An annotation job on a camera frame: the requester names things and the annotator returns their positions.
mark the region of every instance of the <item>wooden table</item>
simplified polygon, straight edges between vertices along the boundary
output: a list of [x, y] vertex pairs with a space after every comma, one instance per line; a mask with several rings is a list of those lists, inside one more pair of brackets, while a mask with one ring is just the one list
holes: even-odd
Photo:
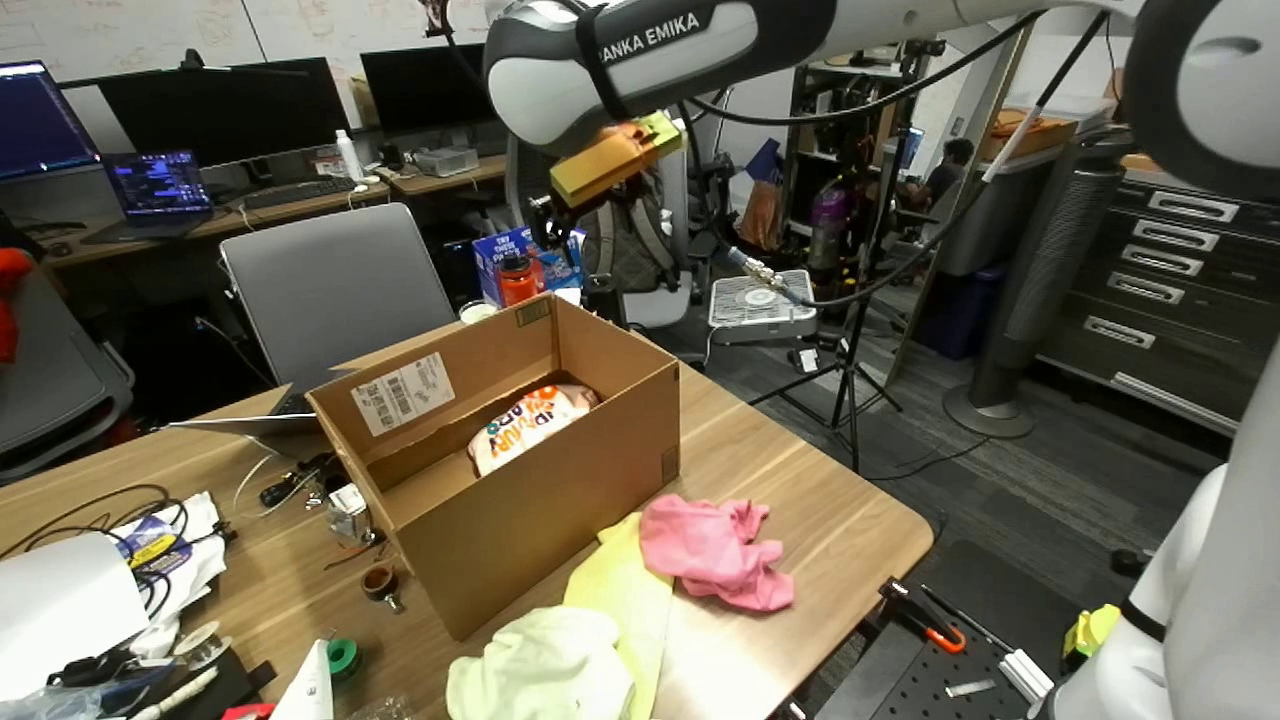
[[[654, 716], [767, 716], [872, 611], [878, 584], [926, 552], [932, 529], [697, 371], [679, 375], [679, 429], [684, 464], [672, 491], [767, 503], [763, 537], [783, 540], [796, 608], [754, 621], [676, 594]], [[322, 435], [299, 435], [296, 444], [299, 452], [306, 444], [322, 449]], [[94, 491], [165, 484], [183, 494], [206, 489], [237, 540], [216, 594], [188, 628], [219, 621], [242, 660], [270, 660], [280, 681], [269, 695], [283, 693], [315, 634], [348, 634], [358, 645], [353, 706], [395, 693], [425, 716], [443, 716], [447, 660], [478, 653], [492, 628], [476, 645], [453, 645], [413, 581], [399, 589], [403, 615], [362, 599], [355, 574], [373, 565], [373, 552], [322, 567], [337, 554], [322, 512], [299, 503], [255, 508], [255, 491], [283, 473], [280, 464], [269, 464], [238, 503], [233, 501], [258, 455], [258, 444], [242, 435], [150, 432], [0, 489], [0, 548]], [[554, 602], [562, 574], [566, 567], [532, 589], [508, 615]]]
[[176, 245], [210, 245], [210, 239], [222, 239], [237, 232], [290, 223], [290, 218], [326, 215], [326, 212], [342, 212], [342, 209], [454, 193], [469, 182], [502, 180], [502, 172], [508, 172], [502, 155], [484, 155], [476, 169], [454, 172], [454, 176], [426, 176], [420, 169], [403, 169], [399, 180], [368, 182], [358, 193], [303, 194], [303, 200], [264, 204], [264, 209], [242, 209], [242, 212], [237, 204], [222, 204], [222, 209], [216, 209], [216, 215], [196, 223], [188, 239], [94, 239], [103, 229], [82, 229], [73, 237], [35, 237], [35, 239], [43, 246], [51, 246], [49, 267], [60, 271], [60, 267], [103, 263], [103, 260], [121, 260], [121, 254], [154, 250], [154, 246], [176, 246]]

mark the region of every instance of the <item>pink cloth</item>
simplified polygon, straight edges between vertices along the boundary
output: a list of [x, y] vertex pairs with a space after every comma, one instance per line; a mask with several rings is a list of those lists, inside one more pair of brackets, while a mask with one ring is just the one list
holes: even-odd
[[774, 573], [778, 540], [754, 540], [767, 508], [750, 501], [697, 503], [661, 494], [638, 512], [638, 552], [687, 594], [717, 594], [744, 611], [778, 611], [796, 599], [790, 574]]

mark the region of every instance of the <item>drawer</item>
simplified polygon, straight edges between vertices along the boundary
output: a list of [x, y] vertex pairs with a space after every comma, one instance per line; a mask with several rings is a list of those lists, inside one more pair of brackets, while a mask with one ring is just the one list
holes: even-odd
[[1170, 285], [1204, 285], [1280, 301], [1280, 245], [1110, 212], [1099, 229], [1099, 263], [1126, 263]]
[[1210, 429], [1245, 416], [1267, 355], [1230, 335], [1072, 295], [1040, 358], [1095, 375]]
[[1248, 353], [1273, 353], [1280, 335], [1280, 302], [1170, 280], [1141, 263], [1087, 263], [1077, 288], [1081, 295], [1095, 295], [1141, 315], [1165, 315], [1174, 323], [1234, 335], [1248, 345]]
[[1110, 209], [1126, 209], [1141, 215], [1159, 215], [1170, 223], [1210, 223], [1248, 237], [1280, 237], [1280, 209], [1255, 200], [1228, 200], [1186, 188], [1157, 188], [1157, 182], [1118, 182]]

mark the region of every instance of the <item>person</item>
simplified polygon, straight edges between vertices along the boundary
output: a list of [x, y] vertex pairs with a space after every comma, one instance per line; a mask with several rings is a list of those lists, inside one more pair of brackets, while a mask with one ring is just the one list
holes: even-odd
[[973, 160], [973, 144], [968, 140], [954, 135], [954, 140], [943, 144], [943, 160], [926, 172], [932, 204], [960, 180], [968, 160]]

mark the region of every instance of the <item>screwdriver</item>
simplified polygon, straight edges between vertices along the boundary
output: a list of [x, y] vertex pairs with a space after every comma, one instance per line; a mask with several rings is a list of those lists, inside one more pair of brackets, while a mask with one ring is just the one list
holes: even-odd
[[886, 608], [899, 608], [902, 621], [915, 622], [937, 653], [964, 655], [968, 634], [954, 622], [946, 622], [937, 608], [926, 608], [909, 584], [886, 581], [878, 591]]
[[964, 608], [939, 599], [926, 584], [918, 584], [918, 591], [924, 591], [937, 608], [950, 611], [960, 622], [968, 622], [973, 631], [979, 631], [979, 634], [996, 647], [996, 655], [998, 655], [996, 666], [1005, 671], [1005, 681], [1006, 681], [1026, 705], [1040, 705], [1040, 699], [1051, 693], [1051, 681], [1044, 676], [1044, 666], [1040, 666], [1023, 647], [1005, 645], [986, 622], [979, 622], [979, 621], [968, 615]]

